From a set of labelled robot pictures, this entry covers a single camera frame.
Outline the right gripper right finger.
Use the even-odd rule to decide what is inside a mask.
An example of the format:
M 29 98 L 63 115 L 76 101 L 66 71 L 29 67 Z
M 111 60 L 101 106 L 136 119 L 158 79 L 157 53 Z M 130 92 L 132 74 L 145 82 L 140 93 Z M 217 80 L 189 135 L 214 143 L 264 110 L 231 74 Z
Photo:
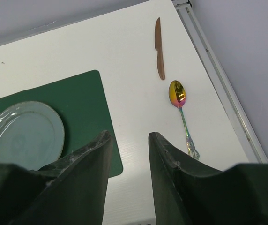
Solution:
M 149 134 L 158 225 L 268 225 L 268 164 L 219 171 Z

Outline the dark green placemat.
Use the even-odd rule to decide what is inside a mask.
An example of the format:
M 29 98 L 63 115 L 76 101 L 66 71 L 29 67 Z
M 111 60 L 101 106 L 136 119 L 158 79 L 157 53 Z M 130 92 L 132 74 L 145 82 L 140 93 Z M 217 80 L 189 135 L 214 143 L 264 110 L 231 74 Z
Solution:
M 88 144 L 103 130 L 114 134 L 101 77 L 96 70 L 2 97 L 0 113 L 25 101 L 47 104 L 60 116 L 65 129 L 60 158 Z

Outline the brown knife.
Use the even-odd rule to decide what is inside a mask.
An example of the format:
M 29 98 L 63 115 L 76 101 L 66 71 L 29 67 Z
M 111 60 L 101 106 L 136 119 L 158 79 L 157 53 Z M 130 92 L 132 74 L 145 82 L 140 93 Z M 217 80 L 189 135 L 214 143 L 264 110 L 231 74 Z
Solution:
M 165 80 L 160 17 L 157 19 L 156 24 L 155 24 L 155 50 L 157 51 L 158 74 L 161 80 Z

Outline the grey-blue round plate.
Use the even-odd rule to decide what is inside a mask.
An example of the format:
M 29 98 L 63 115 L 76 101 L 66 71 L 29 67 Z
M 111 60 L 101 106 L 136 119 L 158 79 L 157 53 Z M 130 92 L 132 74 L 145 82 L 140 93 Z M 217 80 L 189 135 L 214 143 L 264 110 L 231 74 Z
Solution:
M 0 113 L 0 163 L 38 170 L 60 158 L 64 141 L 63 122 L 47 104 L 25 101 Z

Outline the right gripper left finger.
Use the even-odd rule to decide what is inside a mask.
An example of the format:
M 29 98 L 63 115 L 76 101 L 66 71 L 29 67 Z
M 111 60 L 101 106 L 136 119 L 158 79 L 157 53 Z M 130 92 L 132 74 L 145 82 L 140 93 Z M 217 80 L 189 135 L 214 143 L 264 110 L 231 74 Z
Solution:
M 37 171 L 0 164 L 0 225 L 100 225 L 112 150 L 104 130 Z

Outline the gold spoon green handle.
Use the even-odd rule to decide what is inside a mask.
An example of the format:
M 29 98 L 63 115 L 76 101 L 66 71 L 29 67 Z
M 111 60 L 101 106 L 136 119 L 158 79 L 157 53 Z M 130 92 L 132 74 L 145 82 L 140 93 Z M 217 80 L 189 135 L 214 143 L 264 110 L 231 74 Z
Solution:
M 172 81 L 169 86 L 168 95 L 169 95 L 169 100 L 172 103 L 172 105 L 175 106 L 180 112 L 180 115 L 183 121 L 183 126 L 185 129 L 188 155 L 196 160 L 199 160 L 200 154 L 195 148 L 195 145 L 189 133 L 186 120 L 185 120 L 185 116 L 183 113 L 183 109 L 182 109 L 183 105 L 186 102 L 186 91 L 183 85 L 177 80 Z

